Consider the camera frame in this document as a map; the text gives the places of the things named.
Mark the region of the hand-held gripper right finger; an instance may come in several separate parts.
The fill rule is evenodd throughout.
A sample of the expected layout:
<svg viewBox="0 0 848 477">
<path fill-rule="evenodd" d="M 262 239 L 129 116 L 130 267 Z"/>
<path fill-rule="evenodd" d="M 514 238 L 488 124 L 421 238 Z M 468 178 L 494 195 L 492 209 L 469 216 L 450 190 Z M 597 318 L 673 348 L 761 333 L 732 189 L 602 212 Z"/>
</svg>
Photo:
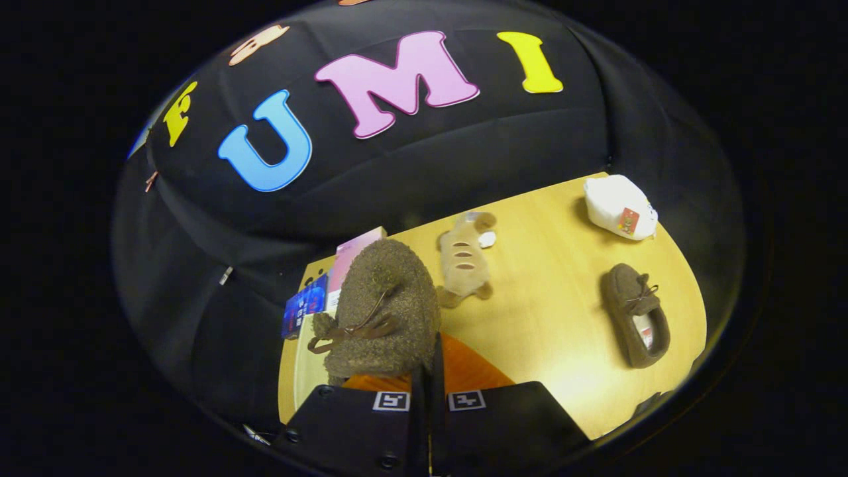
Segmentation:
<svg viewBox="0 0 848 477">
<path fill-rule="evenodd" d="M 447 393 L 448 360 L 434 356 L 431 466 L 436 476 L 549 476 L 590 439 L 539 381 Z"/>
</svg>

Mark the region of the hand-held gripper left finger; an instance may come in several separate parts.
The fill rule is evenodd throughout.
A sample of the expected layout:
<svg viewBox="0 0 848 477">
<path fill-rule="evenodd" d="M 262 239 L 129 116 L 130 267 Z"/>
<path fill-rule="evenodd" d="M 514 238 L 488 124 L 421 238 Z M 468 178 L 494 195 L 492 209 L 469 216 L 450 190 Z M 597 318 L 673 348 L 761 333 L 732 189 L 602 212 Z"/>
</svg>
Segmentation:
<svg viewBox="0 0 848 477">
<path fill-rule="evenodd" d="M 307 476 L 427 476 L 427 384 L 419 366 L 410 392 L 316 386 L 272 450 Z"/>
</svg>

